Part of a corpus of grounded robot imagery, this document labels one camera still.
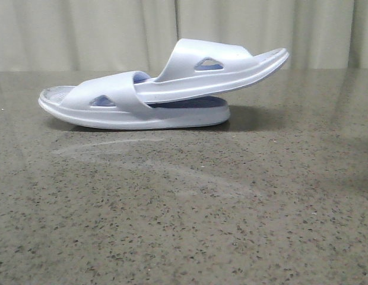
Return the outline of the light blue slipper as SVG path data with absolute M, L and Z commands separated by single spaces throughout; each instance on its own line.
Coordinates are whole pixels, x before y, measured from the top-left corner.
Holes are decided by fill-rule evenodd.
M 242 46 L 180 39 L 161 74 L 135 88 L 147 104 L 233 91 L 270 76 L 288 56 L 284 48 L 252 56 Z
M 54 117 L 100 129 L 160 129 L 217 125 L 230 117 L 221 98 L 181 99 L 174 104 L 146 104 L 137 91 L 141 71 L 84 81 L 77 86 L 50 87 L 40 93 L 39 105 Z

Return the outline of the beige curtain backdrop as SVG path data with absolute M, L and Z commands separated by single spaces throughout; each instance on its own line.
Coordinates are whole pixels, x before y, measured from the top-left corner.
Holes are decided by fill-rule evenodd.
M 0 1 L 0 71 L 159 71 L 181 38 L 368 68 L 368 1 Z

